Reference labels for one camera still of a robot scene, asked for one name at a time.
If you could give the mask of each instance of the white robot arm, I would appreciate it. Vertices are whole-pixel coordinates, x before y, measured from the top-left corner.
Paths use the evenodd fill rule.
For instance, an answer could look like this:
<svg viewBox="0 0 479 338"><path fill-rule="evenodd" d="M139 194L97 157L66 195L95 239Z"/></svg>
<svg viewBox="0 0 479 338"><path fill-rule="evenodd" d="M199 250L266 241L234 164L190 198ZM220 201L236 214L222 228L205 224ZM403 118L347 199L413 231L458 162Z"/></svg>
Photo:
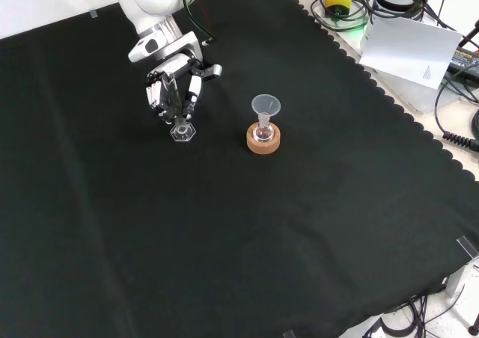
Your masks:
<svg viewBox="0 0 479 338"><path fill-rule="evenodd" d="M183 1L193 0L118 0L126 17L135 26L140 39L129 53L131 62L154 56L159 65L147 75L150 107L167 123L175 123L171 134L175 141L189 141L195 134L192 112L201 90L201 82L217 78L220 65L205 67L198 38L190 31L182 34L172 14L183 9ZM176 79L190 73L189 91L184 99L178 93Z"/></svg>

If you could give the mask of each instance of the black cloth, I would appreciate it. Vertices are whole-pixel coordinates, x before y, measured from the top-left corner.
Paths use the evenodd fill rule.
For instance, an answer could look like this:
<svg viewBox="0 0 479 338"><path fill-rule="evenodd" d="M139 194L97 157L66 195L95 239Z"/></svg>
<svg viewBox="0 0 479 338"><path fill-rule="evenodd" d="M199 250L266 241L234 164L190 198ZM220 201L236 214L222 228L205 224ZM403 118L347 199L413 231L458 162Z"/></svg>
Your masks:
<svg viewBox="0 0 479 338"><path fill-rule="evenodd" d="M472 175L297 2L201 1L224 75L187 144L117 5L0 42L6 337L333 338L479 243ZM282 105L271 156L245 144L259 93Z"/></svg>

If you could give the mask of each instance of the paper sheet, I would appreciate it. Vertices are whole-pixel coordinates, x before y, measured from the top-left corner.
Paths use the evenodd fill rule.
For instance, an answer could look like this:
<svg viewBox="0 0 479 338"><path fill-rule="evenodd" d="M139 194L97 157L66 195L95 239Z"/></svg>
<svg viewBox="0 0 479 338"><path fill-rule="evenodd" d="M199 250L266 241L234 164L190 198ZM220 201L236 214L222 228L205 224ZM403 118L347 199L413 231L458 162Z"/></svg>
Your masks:
<svg viewBox="0 0 479 338"><path fill-rule="evenodd" d="M373 20L359 63L437 89L461 34L404 18Z"/></svg>

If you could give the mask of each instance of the wooden holder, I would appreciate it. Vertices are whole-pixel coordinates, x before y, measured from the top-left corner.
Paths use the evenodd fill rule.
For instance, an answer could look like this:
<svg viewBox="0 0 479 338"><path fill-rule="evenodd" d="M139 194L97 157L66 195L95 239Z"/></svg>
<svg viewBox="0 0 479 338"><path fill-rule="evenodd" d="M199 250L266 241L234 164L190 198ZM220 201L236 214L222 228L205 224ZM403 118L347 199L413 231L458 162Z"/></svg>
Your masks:
<svg viewBox="0 0 479 338"><path fill-rule="evenodd" d="M274 123L269 123L275 130L275 137L268 142L258 142L253 137L253 128L257 125L254 123L251 125L246 133L246 143L251 151L257 153L258 155L268 155L269 153L274 153L281 141L281 131Z"/></svg>

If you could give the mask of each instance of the wire bundle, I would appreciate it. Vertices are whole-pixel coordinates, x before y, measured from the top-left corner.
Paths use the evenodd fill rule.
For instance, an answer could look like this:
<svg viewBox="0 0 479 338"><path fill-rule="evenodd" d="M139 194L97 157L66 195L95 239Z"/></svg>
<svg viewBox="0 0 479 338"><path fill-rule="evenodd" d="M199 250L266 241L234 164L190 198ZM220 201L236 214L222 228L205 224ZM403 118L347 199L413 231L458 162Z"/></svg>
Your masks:
<svg viewBox="0 0 479 338"><path fill-rule="evenodd" d="M390 11L386 10L384 8L378 7L376 4L373 4L373 7L370 6L369 1L370 0L353 0L355 3L359 4L359 9L355 11L354 13L347 14L347 15L337 15L336 13L330 11L326 5L324 0L314 0L313 3L311 4L311 13L313 14L314 18L325 28L331 30L331 31L336 31L336 32L342 32L342 31L352 31L356 30L358 28L363 28L367 24L367 15L375 15L380 18L384 19L394 19L394 18L408 18L410 19L412 16L414 16L415 13L421 13L421 17L424 15L427 0L412 0L412 4L409 7L409 9L403 13L398 13L395 11ZM330 24L328 24L323 18L318 16L316 12L314 11L314 6L315 4L319 2L321 6L324 9L325 14L329 14L335 18L336 21L345 21L345 22L354 22L361 20L361 22L358 25L352 25L348 28L339 28L339 27L331 27ZM356 14L363 12L361 16L356 16Z"/></svg>
<svg viewBox="0 0 479 338"><path fill-rule="evenodd" d="M380 326L381 326L382 330L384 331L384 333L388 334L391 337L407 337L408 335L412 334L416 330L415 338L426 338L426 334L429 334L429 335L431 335L435 338L440 338L439 336L436 336L434 333L431 333L430 331L428 331L426 329L426 324L438 319L439 317L441 317L444 314L446 314L447 312L449 312L449 310L451 310L452 307L454 307L456 305L457 301L459 300L459 298L463 294L464 288L465 288L465 286L463 286L463 288L461 289L460 294L457 296L457 298L454 300L453 304L448 309L446 309L444 312L438 314L437 316L434 316L431 319L426 320L427 301L428 301L428 296L426 295L426 296L422 296L422 297L417 297L416 296L416 297L410 298L405 304L402 304L401 306L399 306L398 308L396 308L395 310L393 310L391 312L386 312L385 313L385 314L389 314L389 313L397 312L398 310L402 310L405 307L409 307L409 309L412 312L412 321L411 321L411 324L409 325L409 327L406 327L404 329L392 329L384 323L382 318L379 319L378 323L380 323ZM377 326L377 325L374 325L373 327L371 327L364 334L363 337L364 338L371 338L373 336L373 331L374 331L375 326Z"/></svg>

